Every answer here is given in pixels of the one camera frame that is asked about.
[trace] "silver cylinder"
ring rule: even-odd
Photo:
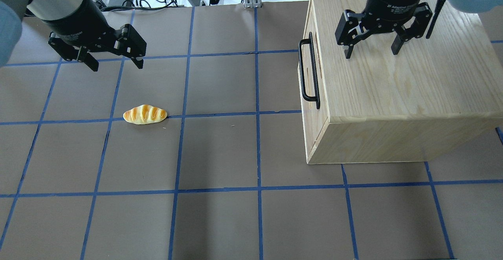
[[[40,19],[58,20],[72,15],[83,0],[33,0],[28,9]]]

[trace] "wood grain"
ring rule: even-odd
[[[334,32],[344,9],[365,3],[310,0],[304,37],[316,34],[322,97],[319,111],[302,102],[310,164],[430,160],[503,123],[503,68],[478,15],[447,2],[431,39],[393,55],[395,33],[373,35],[348,60]]]

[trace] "cabinet handle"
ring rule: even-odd
[[[309,53],[311,55],[311,66],[313,69],[314,96],[308,96],[306,93],[306,83],[304,79],[304,63],[302,62],[302,46],[309,44]],[[316,75],[316,63],[314,61],[313,35],[309,32],[309,39],[302,39],[299,42],[299,64],[300,64],[300,84],[302,85],[302,97],[309,102],[316,102],[316,109],[319,109],[319,91],[318,76]]]

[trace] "toy bread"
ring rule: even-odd
[[[167,111],[151,105],[141,105],[126,111],[122,117],[132,124],[153,124],[164,120]]]

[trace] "wooden cabinet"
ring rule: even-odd
[[[372,35],[345,59],[334,32],[344,9],[365,3],[309,1],[304,38],[320,99],[320,109],[301,99],[309,164],[431,160],[503,122],[503,68],[478,15],[446,2],[430,39],[393,55],[395,33]],[[313,96],[308,42],[299,72]]]

